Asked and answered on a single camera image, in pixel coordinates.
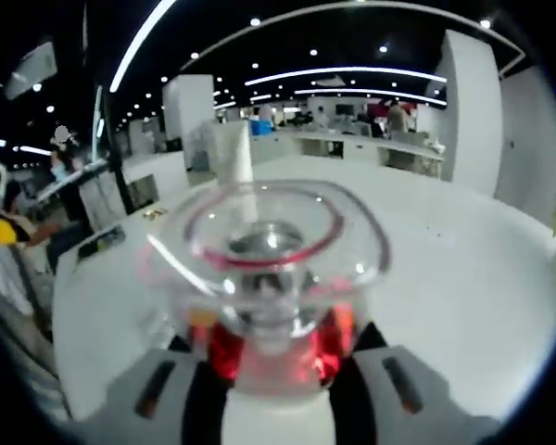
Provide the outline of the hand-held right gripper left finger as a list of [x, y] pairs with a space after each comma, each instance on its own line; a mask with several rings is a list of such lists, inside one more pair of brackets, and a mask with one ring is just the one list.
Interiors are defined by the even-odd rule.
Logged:
[[107, 389], [106, 444], [224, 444], [229, 382], [175, 336], [151, 349]]

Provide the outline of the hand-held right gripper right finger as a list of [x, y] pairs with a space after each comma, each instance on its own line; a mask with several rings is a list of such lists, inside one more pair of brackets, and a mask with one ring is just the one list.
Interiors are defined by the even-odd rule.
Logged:
[[452, 402], [445, 378], [373, 322], [329, 387], [336, 444], [450, 444]]

